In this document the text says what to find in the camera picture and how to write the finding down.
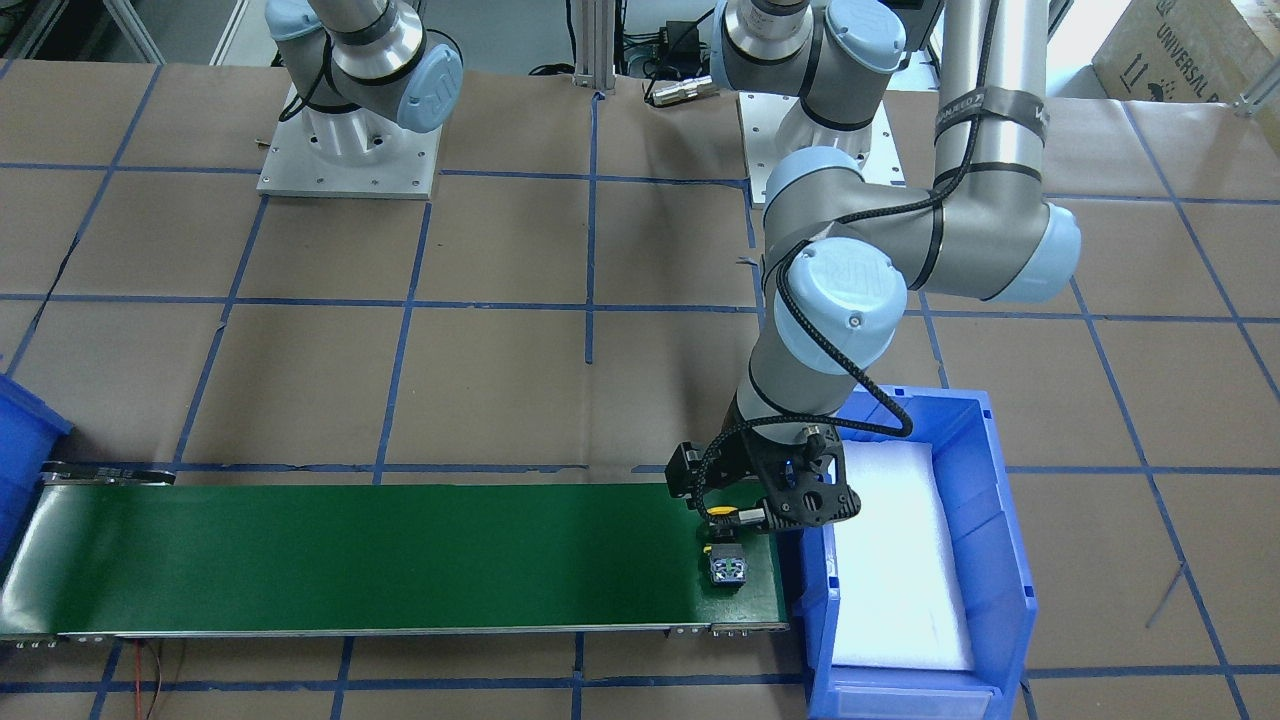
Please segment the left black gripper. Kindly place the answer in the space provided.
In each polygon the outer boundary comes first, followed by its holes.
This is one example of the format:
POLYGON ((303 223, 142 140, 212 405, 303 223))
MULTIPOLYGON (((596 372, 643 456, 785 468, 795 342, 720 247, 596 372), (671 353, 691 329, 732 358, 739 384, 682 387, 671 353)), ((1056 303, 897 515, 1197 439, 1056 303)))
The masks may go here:
POLYGON ((736 509, 728 527, 745 530, 822 527, 855 518, 861 501, 847 484, 844 446, 831 416, 787 416, 801 429, 792 441, 765 438, 765 419, 724 419, 716 451, 716 488, 755 478, 765 496, 750 509, 736 509))

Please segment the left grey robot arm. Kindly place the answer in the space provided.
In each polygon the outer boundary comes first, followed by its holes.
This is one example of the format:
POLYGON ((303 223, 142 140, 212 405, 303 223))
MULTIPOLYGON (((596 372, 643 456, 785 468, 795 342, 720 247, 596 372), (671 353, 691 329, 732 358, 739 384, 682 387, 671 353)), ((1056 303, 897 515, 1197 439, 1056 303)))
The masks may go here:
POLYGON ((905 439, 908 411, 867 375, 910 292, 1030 304, 1082 252, 1044 200, 1046 1, 948 1, 929 187, 874 184, 855 158, 908 32, 879 1, 722 1, 712 72, 788 95, 765 183, 765 324, 704 448, 678 447, 668 489, 713 528, 762 532, 854 518, 840 429, 905 439))

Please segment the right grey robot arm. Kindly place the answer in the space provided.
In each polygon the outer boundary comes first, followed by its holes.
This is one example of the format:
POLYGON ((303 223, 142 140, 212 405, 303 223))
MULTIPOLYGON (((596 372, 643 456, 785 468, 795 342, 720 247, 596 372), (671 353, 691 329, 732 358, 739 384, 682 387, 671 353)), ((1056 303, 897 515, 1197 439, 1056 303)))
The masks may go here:
POLYGON ((296 90, 279 122, 365 109, 428 133, 457 104, 462 56, 407 1, 269 1, 265 20, 296 90))

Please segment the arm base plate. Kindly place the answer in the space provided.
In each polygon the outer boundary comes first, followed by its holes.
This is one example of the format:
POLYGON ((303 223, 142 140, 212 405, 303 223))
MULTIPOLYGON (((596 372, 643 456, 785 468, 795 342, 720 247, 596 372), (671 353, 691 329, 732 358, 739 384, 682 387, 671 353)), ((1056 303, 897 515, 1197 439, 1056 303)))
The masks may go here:
POLYGON ((777 94, 739 94, 742 152, 754 208, 764 208, 767 186, 777 165, 791 167, 794 163, 788 156, 806 147, 818 147, 817 156, 826 160, 833 159, 836 151, 844 152, 868 183, 906 184, 886 102, 876 109, 869 126, 854 132, 842 143, 820 127, 809 140, 780 141, 785 119, 796 104, 795 97, 777 94))
POLYGON ((367 109, 303 109, 276 124, 259 174, 266 196, 403 199, 433 193, 442 127, 404 129, 367 109))

